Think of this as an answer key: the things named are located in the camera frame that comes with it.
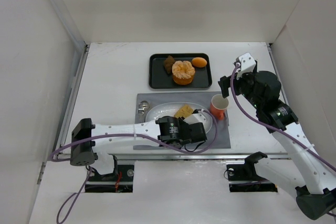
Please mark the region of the yellow bread slice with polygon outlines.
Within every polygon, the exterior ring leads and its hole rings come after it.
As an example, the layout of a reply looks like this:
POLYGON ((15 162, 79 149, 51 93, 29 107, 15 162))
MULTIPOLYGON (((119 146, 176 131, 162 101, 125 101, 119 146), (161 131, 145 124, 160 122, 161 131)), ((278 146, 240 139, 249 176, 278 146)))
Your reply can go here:
POLYGON ((192 115, 194 109, 192 109, 189 105, 183 105, 178 111, 174 114, 175 118, 187 118, 192 115))

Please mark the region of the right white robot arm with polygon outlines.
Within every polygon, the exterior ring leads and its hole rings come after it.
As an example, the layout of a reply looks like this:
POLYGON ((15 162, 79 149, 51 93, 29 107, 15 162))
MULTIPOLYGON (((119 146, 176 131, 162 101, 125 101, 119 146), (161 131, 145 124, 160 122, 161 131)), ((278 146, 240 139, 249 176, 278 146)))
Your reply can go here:
POLYGON ((223 97, 242 95, 255 108, 257 117, 252 121, 264 126, 281 144, 300 173, 292 174, 257 152, 245 158, 249 178, 265 178, 280 186, 311 220, 329 215, 335 209, 335 167, 318 155, 293 110, 279 99, 277 76, 269 71, 234 70, 218 84, 223 97))

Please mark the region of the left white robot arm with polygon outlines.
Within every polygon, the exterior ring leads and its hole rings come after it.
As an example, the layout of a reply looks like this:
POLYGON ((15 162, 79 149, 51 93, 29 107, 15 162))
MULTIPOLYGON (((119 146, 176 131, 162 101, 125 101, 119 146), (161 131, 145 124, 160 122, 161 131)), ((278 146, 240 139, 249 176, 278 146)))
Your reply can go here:
POLYGON ((149 140, 160 147, 177 150, 186 144, 207 140, 204 124, 196 120, 187 123, 172 116, 129 125, 98 125, 92 119, 80 120, 71 133, 70 165, 93 166, 100 175, 115 172, 112 151, 117 147, 140 145, 149 140))

